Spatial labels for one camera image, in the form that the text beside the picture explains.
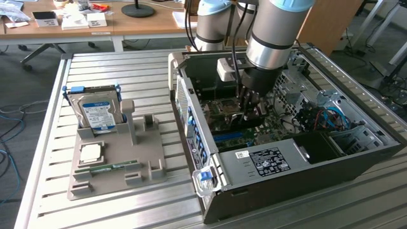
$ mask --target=hard drive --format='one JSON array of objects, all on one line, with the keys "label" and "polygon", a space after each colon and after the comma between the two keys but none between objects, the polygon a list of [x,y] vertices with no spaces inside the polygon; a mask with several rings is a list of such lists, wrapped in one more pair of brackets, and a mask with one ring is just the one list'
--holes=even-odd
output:
[{"label": "hard drive", "polygon": [[65,87],[63,91],[82,128],[93,128],[95,134],[103,134],[111,132],[117,124],[125,122],[118,85],[78,86],[69,91]]}]

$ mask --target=paper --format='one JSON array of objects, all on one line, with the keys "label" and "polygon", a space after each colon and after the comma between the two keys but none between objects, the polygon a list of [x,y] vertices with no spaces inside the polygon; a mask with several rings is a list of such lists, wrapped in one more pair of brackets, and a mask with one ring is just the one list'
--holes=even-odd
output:
[{"label": "paper", "polygon": [[19,22],[19,23],[6,23],[7,28],[17,28],[29,25],[29,22]]},{"label": "paper", "polygon": [[[179,28],[186,28],[186,13],[185,12],[173,12],[174,20]],[[198,27],[198,22],[191,21],[191,28]]]}]

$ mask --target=barcode label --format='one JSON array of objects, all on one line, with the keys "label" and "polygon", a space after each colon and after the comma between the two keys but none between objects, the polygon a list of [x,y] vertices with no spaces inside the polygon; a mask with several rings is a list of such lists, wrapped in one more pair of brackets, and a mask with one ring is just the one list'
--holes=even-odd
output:
[{"label": "barcode label", "polygon": [[237,158],[241,159],[243,157],[249,157],[249,151],[241,151],[241,152],[237,152]]}]

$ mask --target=wooden desk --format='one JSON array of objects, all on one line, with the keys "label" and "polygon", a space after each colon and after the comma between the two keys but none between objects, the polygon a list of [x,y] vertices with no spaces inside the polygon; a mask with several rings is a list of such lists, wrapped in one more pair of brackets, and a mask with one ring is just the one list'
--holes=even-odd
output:
[{"label": "wooden desk", "polygon": [[[3,17],[0,20],[0,45],[113,41],[115,51],[123,52],[123,40],[186,37],[186,32],[177,26],[173,17],[173,12],[177,10],[150,5],[157,10],[155,15],[139,19],[122,13],[122,7],[131,2],[105,2],[103,4],[110,5],[114,12],[114,14],[107,15],[107,27],[65,31],[61,26],[38,27],[35,21],[31,21],[29,26],[10,29],[3,23],[11,21]],[[161,4],[182,8],[181,3],[162,2]],[[38,2],[25,2],[23,12],[33,17],[34,11],[55,9],[53,0],[39,0]]]}]

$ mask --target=office chair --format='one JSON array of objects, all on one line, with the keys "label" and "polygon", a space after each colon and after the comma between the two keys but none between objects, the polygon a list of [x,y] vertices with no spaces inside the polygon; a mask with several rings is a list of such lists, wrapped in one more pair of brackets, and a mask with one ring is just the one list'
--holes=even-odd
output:
[{"label": "office chair", "polygon": [[[89,46],[91,48],[95,48],[97,45],[94,42],[89,42]],[[33,66],[26,64],[33,58],[35,58],[43,51],[46,51],[49,48],[55,48],[62,54],[66,53],[66,51],[63,50],[63,48],[57,44],[57,43],[51,43],[51,44],[43,44],[26,58],[25,60],[21,61],[23,69],[26,71],[31,71],[33,70]],[[19,49],[23,51],[27,51],[29,48],[26,45],[19,45]]]}]

